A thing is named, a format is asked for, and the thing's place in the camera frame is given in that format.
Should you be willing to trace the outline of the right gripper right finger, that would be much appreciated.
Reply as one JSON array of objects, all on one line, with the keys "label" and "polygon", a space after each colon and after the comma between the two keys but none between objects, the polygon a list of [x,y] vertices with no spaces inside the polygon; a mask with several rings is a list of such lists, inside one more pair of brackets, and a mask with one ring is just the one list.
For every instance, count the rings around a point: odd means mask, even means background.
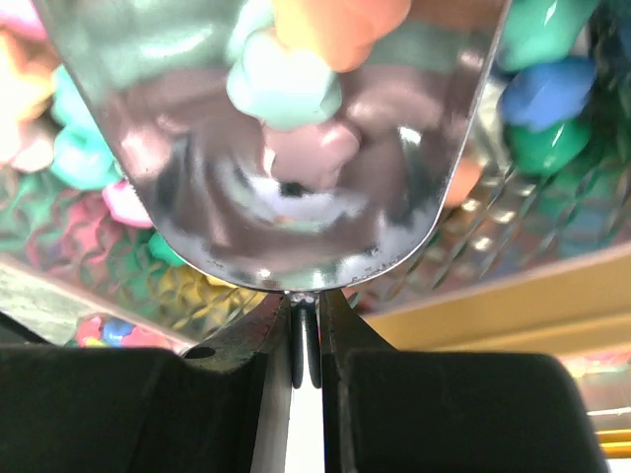
[{"label": "right gripper right finger", "polygon": [[603,472],[575,381],[554,357],[407,352],[340,292],[321,297],[329,472]]}]

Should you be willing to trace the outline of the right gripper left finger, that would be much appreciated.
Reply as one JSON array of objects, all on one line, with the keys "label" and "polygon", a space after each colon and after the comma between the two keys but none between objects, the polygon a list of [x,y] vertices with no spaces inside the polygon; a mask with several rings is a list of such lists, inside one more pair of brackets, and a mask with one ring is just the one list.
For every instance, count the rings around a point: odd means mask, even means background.
[{"label": "right gripper left finger", "polygon": [[65,348],[1,320],[5,472],[280,472],[289,305],[270,295],[178,355]]}]

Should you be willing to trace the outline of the silver metal scoop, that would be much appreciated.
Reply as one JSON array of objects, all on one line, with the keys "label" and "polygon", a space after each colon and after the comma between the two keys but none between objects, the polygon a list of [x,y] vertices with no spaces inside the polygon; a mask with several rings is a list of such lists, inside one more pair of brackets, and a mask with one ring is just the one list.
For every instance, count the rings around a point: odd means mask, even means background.
[{"label": "silver metal scoop", "polygon": [[480,176],[506,1],[35,7],[174,252],[290,298],[295,386],[320,384],[318,295],[403,263]]}]

